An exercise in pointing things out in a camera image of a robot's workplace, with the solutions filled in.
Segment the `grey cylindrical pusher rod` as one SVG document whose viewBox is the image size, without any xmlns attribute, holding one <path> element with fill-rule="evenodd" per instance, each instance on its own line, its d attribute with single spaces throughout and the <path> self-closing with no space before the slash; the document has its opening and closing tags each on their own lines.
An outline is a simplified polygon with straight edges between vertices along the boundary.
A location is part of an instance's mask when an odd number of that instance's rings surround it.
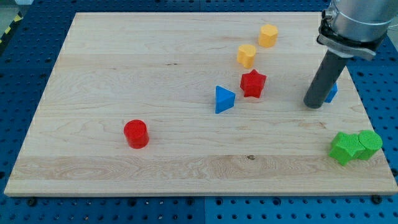
<svg viewBox="0 0 398 224">
<path fill-rule="evenodd" d="M 330 50 L 326 54 L 304 96 L 304 104 L 311 109 L 320 108 L 346 66 L 348 58 Z"/>
</svg>

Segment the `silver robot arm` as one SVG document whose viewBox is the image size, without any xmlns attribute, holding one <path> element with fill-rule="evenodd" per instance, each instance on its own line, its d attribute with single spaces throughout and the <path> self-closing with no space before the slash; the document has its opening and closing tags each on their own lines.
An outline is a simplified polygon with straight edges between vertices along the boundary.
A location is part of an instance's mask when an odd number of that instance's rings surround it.
<svg viewBox="0 0 398 224">
<path fill-rule="evenodd" d="M 322 11 L 317 37 L 327 51 L 303 98 L 307 107 L 322 106 L 350 58 L 376 56 L 396 14 L 397 0 L 330 1 Z"/>
</svg>

